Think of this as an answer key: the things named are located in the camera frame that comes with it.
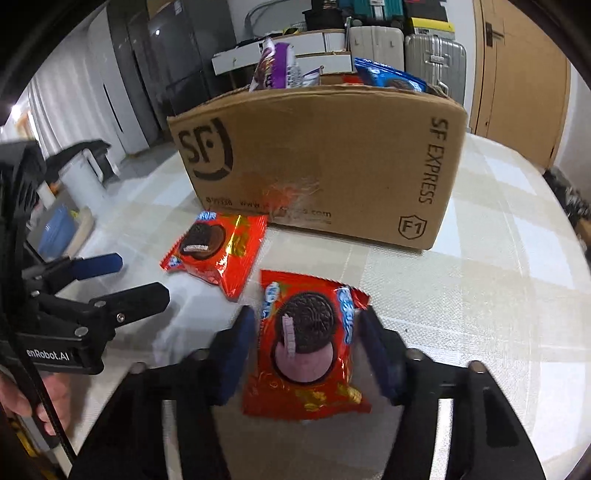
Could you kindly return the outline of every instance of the door handle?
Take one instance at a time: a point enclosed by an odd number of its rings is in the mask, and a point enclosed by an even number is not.
[[[487,47],[492,47],[493,37],[505,38],[504,34],[492,29],[492,23],[490,23],[490,22],[485,23],[485,34],[486,34],[486,46]]]

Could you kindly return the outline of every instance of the snack package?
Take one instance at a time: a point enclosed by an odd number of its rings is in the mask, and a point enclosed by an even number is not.
[[[295,57],[294,48],[290,44],[274,43],[266,38],[249,90],[253,92],[269,88],[300,87],[302,74]]]
[[[267,270],[261,285],[258,372],[246,385],[244,413],[316,420],[370,412],[349,384],[355,309],[366,308],[369,297],[335,281]]]
[[[184,270],[236,300],[265,238],[266,216],[202,212],[160,262],[167,271]]]
[[[402,90],[426,92],[427,82],[376,61],[355,58],[355,68],[364,84],[374,87],[395,87]]]

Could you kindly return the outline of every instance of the black cable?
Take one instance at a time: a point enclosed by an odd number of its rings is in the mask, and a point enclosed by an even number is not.
[[[37,395],[39,395],[39,399],[45,411],[47,413],[47,417],[49,418],[49,422],[55,431],[62,448],[64,449],[66,456],[73,464],[76,460],[76,452],[72,448],[72,444],[68,439],[64,427],[61,425],[60,419],[57,415],[56,409],[51,402],[51,397],[49,393],[47,393],[47,389],[45,388],[45,384],[43,383],[43,379],[39,372],[37,371],[33,361],[27,355],[27,351],[23,347],[22,343],[10,327],[9,321],[6,316],[1,313],[2,312],[2,297],[0,294],[0,333],[4,336],[4,338],[8,341],[8,344],[16,354],[17,358],[21,362],[21,365],[27,374],[29,381],[35,387],[35,391]]]

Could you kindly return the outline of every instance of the light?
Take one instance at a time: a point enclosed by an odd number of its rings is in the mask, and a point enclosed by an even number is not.
[[[10,110],[10,115],[13,118],[17,118],[17,119],[20,118],[21,113],[22,113],[22,110],[21,110],[21,107],[19,105],[13,106],[12,107],[12,110]]]

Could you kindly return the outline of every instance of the tablecloth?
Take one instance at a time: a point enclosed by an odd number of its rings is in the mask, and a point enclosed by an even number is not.
[[[179,361],[232,323],[239,305],[258,308],[259,269],[294,271],[359,287],[387,328],[434,360],[483,361],[523,422],[548,480],[562,480],[591,442],[591,275],[558,201],[540,173],[515,151],[468,135],[452,198],[434,248],[418,252],[271,226],[237,304],[160,259],[201,211],[178,154],[153,173],[117,185],[116,204],[99,219],[82,254],[115,251],[123,272],[72,285],[87,300],[152,281],[171,291],[164,314],[120,329],[105,372],[84,379],[72,434],[79,448],[109,394],[138,358]],[[384,224],[396,228],[395,219]],[[217,408],[220,437],[235,479],[379,478],[400,408],[379,396],[362,349],[353,382],[371,414],[312,423],[241,415],[240,395]],[[444,478],[450,405],[441,405],[432,478]],[[174,457],[174,432],[168,450]],[[169,464],[178,477],[178,462]]]

